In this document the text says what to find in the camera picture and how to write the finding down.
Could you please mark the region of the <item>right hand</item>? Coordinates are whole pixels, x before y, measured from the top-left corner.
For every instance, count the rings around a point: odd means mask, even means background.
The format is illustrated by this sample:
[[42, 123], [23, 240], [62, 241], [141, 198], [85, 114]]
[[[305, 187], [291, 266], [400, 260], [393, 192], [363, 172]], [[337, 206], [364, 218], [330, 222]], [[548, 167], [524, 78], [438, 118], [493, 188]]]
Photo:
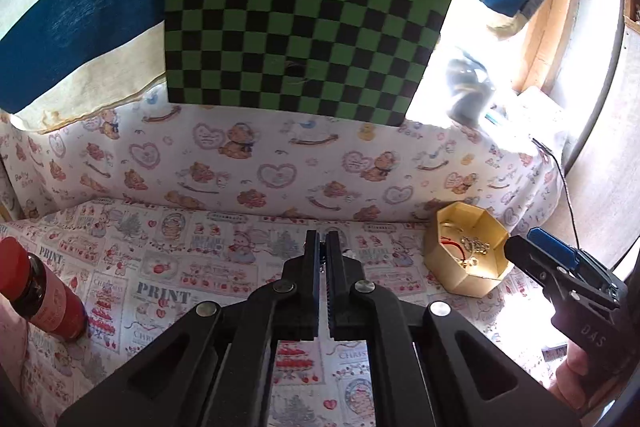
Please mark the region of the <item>right hand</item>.
[[575, 343], [569, 343], [567, 357], [556, 369], [549, 391], [573, 410], [596, 403], [602, 395], [601, 390], [585, 391], [582, 385], [589, 369], [588, 353]]

